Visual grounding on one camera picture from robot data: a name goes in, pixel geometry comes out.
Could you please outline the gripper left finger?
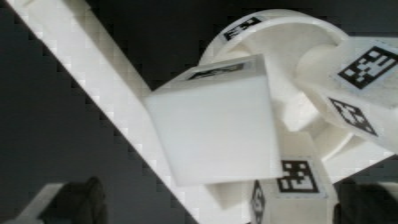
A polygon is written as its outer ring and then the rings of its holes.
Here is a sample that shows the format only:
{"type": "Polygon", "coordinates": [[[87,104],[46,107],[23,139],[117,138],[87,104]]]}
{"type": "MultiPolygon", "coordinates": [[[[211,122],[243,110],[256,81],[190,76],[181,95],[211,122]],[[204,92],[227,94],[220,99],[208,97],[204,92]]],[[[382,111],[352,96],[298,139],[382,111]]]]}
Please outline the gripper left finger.
{"type": "Polygon", "coordinates": [[[108,224],[99,179],[46,184],[11,224],[108,224]]]}

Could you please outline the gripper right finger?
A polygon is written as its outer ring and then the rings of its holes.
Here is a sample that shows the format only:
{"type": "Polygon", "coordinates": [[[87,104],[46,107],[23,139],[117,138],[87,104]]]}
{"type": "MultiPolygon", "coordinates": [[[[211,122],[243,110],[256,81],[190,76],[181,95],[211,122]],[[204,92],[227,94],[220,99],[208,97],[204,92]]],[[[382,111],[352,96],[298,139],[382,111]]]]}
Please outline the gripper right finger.
{"type": "Polygon", "coordinates": [[[332,224],[398,224],[398,183],[359,183],[345,179],[336,186],[332,224]]]}

